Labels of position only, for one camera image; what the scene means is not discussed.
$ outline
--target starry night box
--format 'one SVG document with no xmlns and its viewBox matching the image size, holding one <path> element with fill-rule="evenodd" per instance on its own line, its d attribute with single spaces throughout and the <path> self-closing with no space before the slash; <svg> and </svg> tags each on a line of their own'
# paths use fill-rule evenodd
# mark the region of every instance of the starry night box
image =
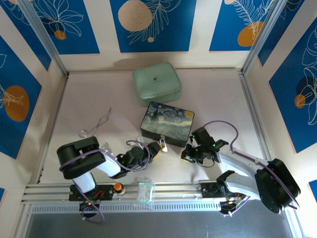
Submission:
<svg viewBox="0 0 317 238">
<path fill-rule="evenodd" d="M 142 136 L 185 147 L 192 127 L 194 112 L 151 102 L 141 124 Z"/>
</svg>

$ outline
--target gray floor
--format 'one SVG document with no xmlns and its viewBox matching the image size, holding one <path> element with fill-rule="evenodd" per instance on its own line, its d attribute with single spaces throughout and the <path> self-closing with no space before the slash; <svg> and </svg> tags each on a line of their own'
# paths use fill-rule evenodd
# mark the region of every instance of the gray floor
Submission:
<svg viewBox="0 0 317 238">
<path fill-rule="evenodd" d="M 250 201 L 232 218 L 219 212 L 107 213 L 94 225 L 79 214 L 32 215 L 27 238 L 289 238 L 284 214 Z"/>
</svg>

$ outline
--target white wall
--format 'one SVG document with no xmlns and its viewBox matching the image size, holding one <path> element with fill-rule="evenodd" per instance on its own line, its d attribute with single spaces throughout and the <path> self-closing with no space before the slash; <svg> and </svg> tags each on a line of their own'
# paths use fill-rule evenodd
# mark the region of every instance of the white wall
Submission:
<svg viewBox="0 0 317 238">
<path fill-rule="evenodd" d="M 317 203 L 307 184 L 317 179 L 317 144 L 296 154 L 283 121 L 269 80 L 317 17 L 316 0 L 305 0 L 263 67 L 254 62 L 247 77 L 274 157 L 283 160 L 298 183 L 298 211 L 307 237 L 317 238 Z"/>
<path fill-rule="evenodd" d="M 42 86 L 17 159 L 0 153 L 0 187 L 6 190 L 0 207 L 0 237 L 6 238 L 10 236 L 25 185 L 42 157 L 64 78 L 53 62 L 48 72 L 44 69 L 1 7 L 0 35 Z"/>
<path fill-rule="evenodd" d="M 108 0 L 84 0 L 100 54 L 62 55 L 69 71 L 127 70 L 168 61 L 176 68 L 241 67 L 248 51 L 209 52 L 223 0 L 197 0 L 189 52 L 120 53 Z"/>
</svg>

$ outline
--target mint green box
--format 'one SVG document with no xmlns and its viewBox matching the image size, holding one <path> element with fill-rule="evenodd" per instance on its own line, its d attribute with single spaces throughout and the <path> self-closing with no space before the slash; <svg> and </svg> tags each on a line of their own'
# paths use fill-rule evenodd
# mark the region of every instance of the mint green box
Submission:
<svg viewBox="0 0 317 238">
<path fill-rule="evenodd" d="M 163 62 L 133 71 L 134 86 L 143 107 L 150 102 L 166 103 L 181 96 L 182 84 L 174 67 Z"/>
</svg>

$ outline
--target black cable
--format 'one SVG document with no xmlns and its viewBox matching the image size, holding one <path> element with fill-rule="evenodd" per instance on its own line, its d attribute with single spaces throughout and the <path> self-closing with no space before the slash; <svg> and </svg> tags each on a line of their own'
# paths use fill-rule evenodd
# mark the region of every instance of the black cable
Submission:
<svg viewBox="0 0 317 238">
<path fill-rule="evenodd" d="M 212 164 L 211 166 L 205 166 L 205 165 L 200 164 L 200 163 L 198 163 L 198 162 L 197 162 L 197 164 L 198 164 L 200 167 L 204 167 L 204 168 L 211 168 L 211 167 L 213 167 L 213 166 L 214 166 L 214 160 L 213 160 L 213 164 Z"/>
<path fill-rule="evenodd" d="M 297 207 L 295 207 L 295 206 L 293 206 L 291 204 L 288 204 L 287 206 L 290 207 L 290 208 L 293 208 L 294 210 L 297 210 Z"/>
</svg>

